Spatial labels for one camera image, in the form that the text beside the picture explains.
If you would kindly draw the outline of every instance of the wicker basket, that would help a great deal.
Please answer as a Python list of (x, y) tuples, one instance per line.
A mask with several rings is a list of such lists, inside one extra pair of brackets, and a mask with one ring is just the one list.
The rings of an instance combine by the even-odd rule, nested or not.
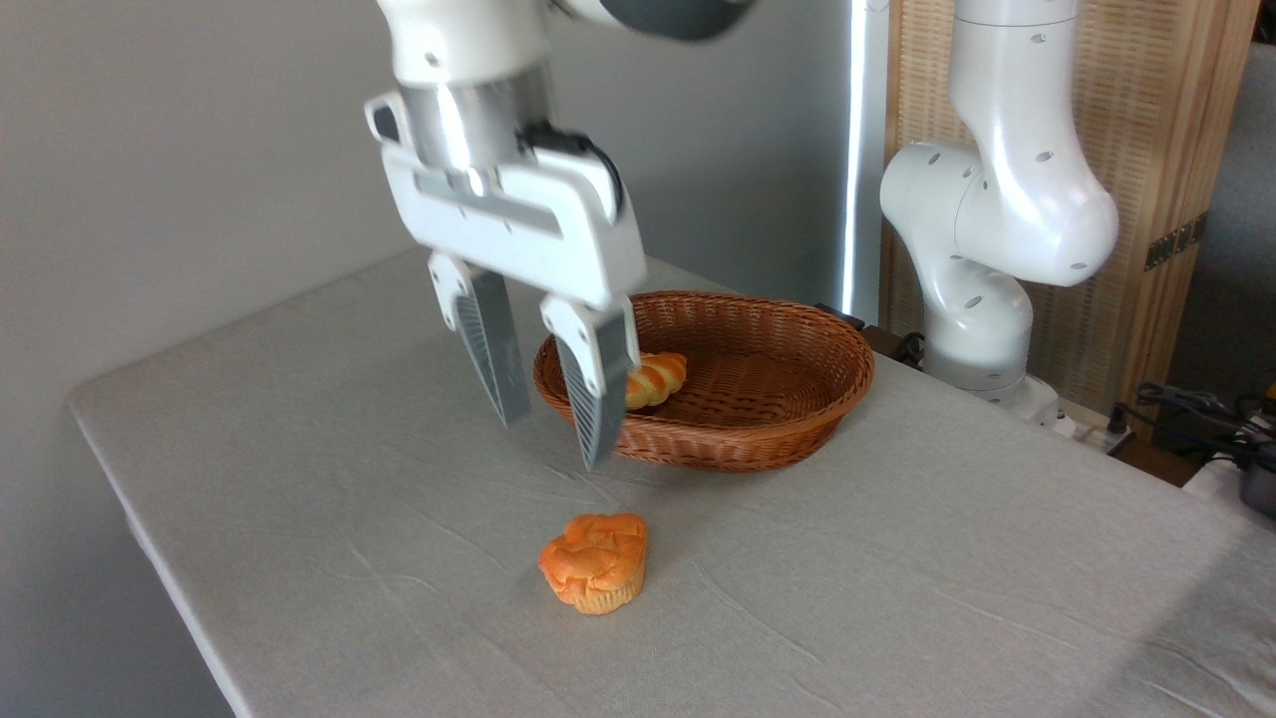
[[(803, 304), (694, 291), (633, 297), (643, 351), (688, 358), (686, 384), (630, 412), (616, 454), (709, 472), (763, 472), (822, 448), (873, 383), (873, 351), (841, 319)], [(536, 389), (572, 421), (558, 346), (536, 355)]]

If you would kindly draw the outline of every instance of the electrical cable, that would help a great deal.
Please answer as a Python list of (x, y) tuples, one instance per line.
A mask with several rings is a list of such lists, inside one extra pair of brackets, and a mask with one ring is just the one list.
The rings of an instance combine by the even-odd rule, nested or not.
[[(1171, 436), (1174, 436), (1174, 437), (1176, 437), (1176, 439), (1179, 439), (1182, 441), (1187, 441), (1187, 443), (1197, 444), (1197, 445), (1207, 448), (1207, 449), (1212, 449), (1217, 454), (1226, 454), (1226, 455), (1229, 455), (1229, 457), (1231, 457), (1234, 459), (1244, 459), (1245, 462), (1257, 462), (1262, 467), (1266, 467), (1266, 468), (1268, 468), (1271, 471), (1276, 471), (1276, 467), (1271, 467), (1268, 464), (1268, 462), (1271, 462), (1271, 457), (1265, 457), (1263, 454), (1261, 454), (1258, 451), (1249, 451), (1248, 449), (1236, 449), (1235, 444), (1224, 444), (1224, 443), (1219, 443), (1219, 441), (1213, 441), (1213, 440), (1201, 439), (1198, 436), (1192, 436), (1189, 434), (1184, 434), (1183, 431), (1180, 431), (1180, 430), (1178, 430), (1178, 429), (1175, 429), (1175, 427), (1173, 427), (1170, 425), (1166, 425), (1165, 422), (1159, 422), (1159, 421), (1156, 421), (1156, 420), (1154, 420), (1154, 418), (1151, 418), (1151, 417), (1148, 417), (1146, 414), (1141, 414), (1141, 413), (1136, 412), (1132, 407), (1129, 407), (1125, 403), (1118, 403), (1116, 408), (1120, 409), (1122, 412), (1129, 414), (1131, 417), (1138, 420), (1139, 422), (1143, 422), (1145, 425), (1148, 425), (1151, 427), (1161, 430), (1161, 431), (1164, 431), (1164, 432), (1166, 432), (1166, 434), (1169, 434), (1169, 435), (1171, 435)], [(1254, 446), (1254, 445), (1256, 444), (1253, 441), (1244, 443), (1244, 446), (1247, 446), (1247, 448)]]

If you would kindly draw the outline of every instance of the twisted bread roll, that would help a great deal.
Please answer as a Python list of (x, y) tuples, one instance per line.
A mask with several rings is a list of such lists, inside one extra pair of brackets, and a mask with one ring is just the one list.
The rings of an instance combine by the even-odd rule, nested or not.
[(672, 351), (642, 353), (642, 366), (629, 375), (625, 408), (642, 409), (661, 404), (683, 389), (686, 381), (686, 356)]

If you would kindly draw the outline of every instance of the table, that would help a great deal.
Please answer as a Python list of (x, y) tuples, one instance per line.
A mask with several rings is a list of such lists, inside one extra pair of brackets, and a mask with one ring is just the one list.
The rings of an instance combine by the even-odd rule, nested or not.
[[(755, 476), (587, 473), (533, 404), (500, 429), (421, 250), (70, 399), (239, 715), (1276, 714), (1276, 537), (919, 372)], [(647, 587), (577, 615), (536, 557), (619, 511)]]

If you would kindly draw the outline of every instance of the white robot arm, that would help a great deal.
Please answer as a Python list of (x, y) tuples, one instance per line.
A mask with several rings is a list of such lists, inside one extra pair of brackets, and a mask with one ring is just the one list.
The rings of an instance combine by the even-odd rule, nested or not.
[(1026, 374), (1032, 307), (1016, 278), (1079, 283), (1118, 228), (1072, 116), (1082, 5), (957, 0), (948, 91), (977, 147), (910, 144), (882, 181), (921, 279), (926, 374), (1046, 427), (1058, 397)]
[[(676, 40), (725, 32), (753, 0), (555, 0), (577, 19)], [(404, 226), (431, 247), (444, 320), (500, 420), (528, 393), (504, 277), (546, 292), (587, 467), (606, 457), (638, 362), (628, 295), (646, 274), (615, 165), (550, 124), (545, 0), (378, 0), (398, 89), (365, 105)]]

